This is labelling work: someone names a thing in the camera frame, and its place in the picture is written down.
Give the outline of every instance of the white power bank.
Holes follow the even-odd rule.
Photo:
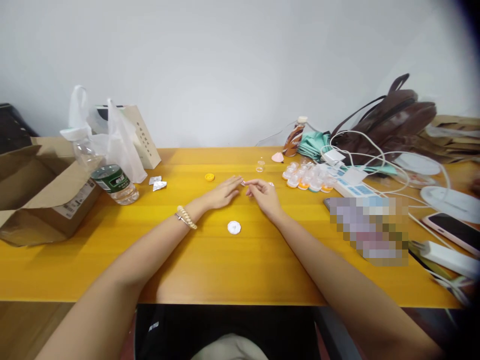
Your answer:
[[[480,261],[431,241],[412,241],[420,255],[469,279],[480,278]]]

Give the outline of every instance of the pearl bracelet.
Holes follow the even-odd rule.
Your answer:
[[[177,213],[175,214],[178,220],[182,220],[193,230],[197,229],[197,225],[195,225],[192,219],[190,219],[189,213],[183,208],[183,206],[179,205],[176,210],[180,213],[180,215]]]

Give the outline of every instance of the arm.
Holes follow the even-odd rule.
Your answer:
[[[185,206],[191,220],[228,205],[240,182],[232,177]],[[172,215],[142,236],[95,280],[36,359],[119,359],[140,292],[189,230]]]
[[[273,186],[263,180],[246,184],[246,194],[255,197],[369,359],[431,359],[441,354],[387,294],[288,216]]]

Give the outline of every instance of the pink object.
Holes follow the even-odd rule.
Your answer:
[[[282,155],[281,152],[276,152],[273,154],[271,159],[276,163],[282,163],[284,161],[284,156]]]

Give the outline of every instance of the brown backpack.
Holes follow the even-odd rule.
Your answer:
[[[390,151],[410,151],[416,142],[416,134],[423,130],[434,119],[437,109],[434,102],[418,102],[418,95],[413,90],[400,90],[410,74],[399,76],[395,79],[387,95],[369,102],[343,120],[333,130],[331,136],[338,133],[339,129],[351,117],[367,106],[382,100],[370,108],[362,116],[352,130],[367,135],[384,153]],[[332,145],[351,153],[361,153],[377,156],[379,151],[361,134],[346,132],[338,135]],[[385,159],[392,161],[401,154],[385,155]],[[369,156],[352,155],[355,165],[363,165],[371,159]],[[381,160],[373,160],[369,165],[379,165]]]

